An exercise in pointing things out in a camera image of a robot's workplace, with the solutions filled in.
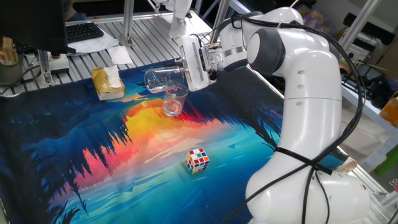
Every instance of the cardboard box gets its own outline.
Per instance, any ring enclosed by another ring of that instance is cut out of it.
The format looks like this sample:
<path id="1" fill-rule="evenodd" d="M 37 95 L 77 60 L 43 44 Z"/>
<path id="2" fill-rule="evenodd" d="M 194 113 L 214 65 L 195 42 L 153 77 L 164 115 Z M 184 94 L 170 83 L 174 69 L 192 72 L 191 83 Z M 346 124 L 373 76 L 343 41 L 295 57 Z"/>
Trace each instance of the cardboard box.
<path id="1" fill-rule="evenodd" d="M 379 115 L 398 128 L 398 92 L 391 97 Z"/>
<path id="2" fill-rule="evenodd" d="M 122 80 L 120 80 L 122 87 L 110 87 L 108 76 L 102 67 L 93 68 L 93 83 L 99 100 L 113 100 L 124 97 L 125 87 Z"/>

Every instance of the rubik's cube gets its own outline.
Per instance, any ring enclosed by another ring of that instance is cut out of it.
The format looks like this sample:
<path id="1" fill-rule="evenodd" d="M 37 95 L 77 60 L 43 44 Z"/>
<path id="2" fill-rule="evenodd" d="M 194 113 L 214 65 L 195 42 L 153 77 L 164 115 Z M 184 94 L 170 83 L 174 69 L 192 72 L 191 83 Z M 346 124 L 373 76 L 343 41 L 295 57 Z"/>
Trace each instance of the rubik's cube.
<path id="1" fill-rule="evenodd" d="M 185 160 L 185 163 L 192 174 L 205 170 L 209 162 L 210 159 L 203 148 L 189 151 L 187 159 Z"/>

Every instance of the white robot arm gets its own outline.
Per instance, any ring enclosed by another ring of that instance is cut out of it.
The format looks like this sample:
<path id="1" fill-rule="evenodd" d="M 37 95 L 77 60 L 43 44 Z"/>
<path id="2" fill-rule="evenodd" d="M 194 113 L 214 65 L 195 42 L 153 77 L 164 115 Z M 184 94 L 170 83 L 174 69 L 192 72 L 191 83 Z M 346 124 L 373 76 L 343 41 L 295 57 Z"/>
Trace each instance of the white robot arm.
<path id="1" fill-rule="evenodd" d="M 280 8 L 265 15 L 244 15 L 259 21 L 298 22 L 300 14 Z M 245 20 L 224 21 L 219 26 L 221 47 L 201 47 L 195 36 L 180 41 L 183 66 L 190 91 L 201 90 L 216 81 L 214 73 L 235 70 L 250 64 L 263 75 L 285 78 L 284 118 L 279 148 L 307 159 L 316 158 L 340 136 L 341 83 L 338 60 L 328 41 L 302 29 L 278 29 L 255 25 Z M 263 186 L 304 163 L 276 151 L 270 161 L 249 180 L 246 198 Z M 311 181 L 306 216 L 303 199 L 310 166 L 262 191 L 248 207 L 250 223 L 353 223 L 369 210 L 366 187 L 355 177 L 317 171 L 320 183 Z"/>
<path id="2" fill-rule="evenodd" d="M 147 0 L 156 13 L 159 14 L 160 5 L 173 12 L 170 38 L 177 38 L 185 34 L 185 16 L 189 12 L 192 0 Z"/>

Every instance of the table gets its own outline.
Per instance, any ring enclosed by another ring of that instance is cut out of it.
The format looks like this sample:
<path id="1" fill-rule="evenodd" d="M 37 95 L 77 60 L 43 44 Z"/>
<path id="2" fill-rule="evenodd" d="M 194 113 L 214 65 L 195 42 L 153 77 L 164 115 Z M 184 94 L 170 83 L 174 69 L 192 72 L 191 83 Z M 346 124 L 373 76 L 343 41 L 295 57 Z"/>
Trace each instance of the table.
<path id="1" fill-rule="evenodd" d="M 355 106 L 358 105 L 358 94 L 349 90 L 345 86 L 341 86 L 341 92 L 343 97 L 349 102 Z M 389 151 L 398 145 L 398 129 L 393 127 L 393 125 L 388 123 L 384 118 L 380 117 L 380 109 L 375 108 L 369 100 L 366 101 L 365 107 L 363 108 L 363 113 L 391 134 L 391 137 L 378 150 L 374 151 L 365 162 L 361 164 L 361 167 L 366 172 L 370 172 L 382 162 Z"/>
<path id="2" fill-rule="evenodd" d="M 192 27 L 201 27 L 208 31 L 211 30 L 195 13 L 192 13 L 192 15 L 193 18 L 190 19 Z M 167 21 L 167 19 L 170 19 L 171 17 L 171 13 L 164 13 L 160 18 L 153 14 L 144 14 L 133 17 L 134 27 L 132 30 L 135 36 L 134 47 L 127 47 L 127 51 L 129 52 L 134 64 L 118 65 L 119 70 L 139 67 L 179 57 L 180 52 L 178 45 L 174 40 L 169 39 L 168 31 L 161 26 L 162 22 Z M 121 17 L 95 20 L 94 22 L 113 37 L 117 37 L 122 32 L 123 19 Z M 204 37 L 203 43 L 205 44 L 208 42 L 209 38 L 210 37 Z M 23 65 L 26 67 L 31 61 L 33 61 L 32 55 L 27 55 L 25 56 Z M 70 71 L 68 73 L 61 73 L 53 76 L 57 85 L 91 78 L 91 69 L 93 67 L 113 66 L 107 50 L 79 57 L 69 57 L 69 63 Z M 31 78 L 37 71 L 38 70 L 32 71 L 26 78 Z M 33 91 L 46 87 L 47 86 L 44 84 L 44 81 L 38 78 L 34 82 L 12 87 L 7 91 L 6 96 L 12 96 L 25 91 Z M 355 175 L 360 178 L 366 187 L 373 192 L 378 191 L 387 193 L 386 190 L 384 190 L 364 169 L 359 166 L 355 168 L 350 175 Z M 391 216 L 391 211 L 382 210 L 380 206 L 372 200 L 368 216 L 358 223 L 386 223 Z"/>

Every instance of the computer monitor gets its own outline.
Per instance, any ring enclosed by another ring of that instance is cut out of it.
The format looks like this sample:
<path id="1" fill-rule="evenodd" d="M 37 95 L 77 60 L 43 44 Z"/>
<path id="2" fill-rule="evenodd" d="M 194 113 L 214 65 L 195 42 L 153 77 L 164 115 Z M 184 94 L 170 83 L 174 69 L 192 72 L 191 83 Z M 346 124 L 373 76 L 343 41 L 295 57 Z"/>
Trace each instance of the computer monitor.
<path id="1" fill-rule="evenodd" d="M 35 49 L 68 53 L 62 0 L 1 0 L 0 35 Z"/>

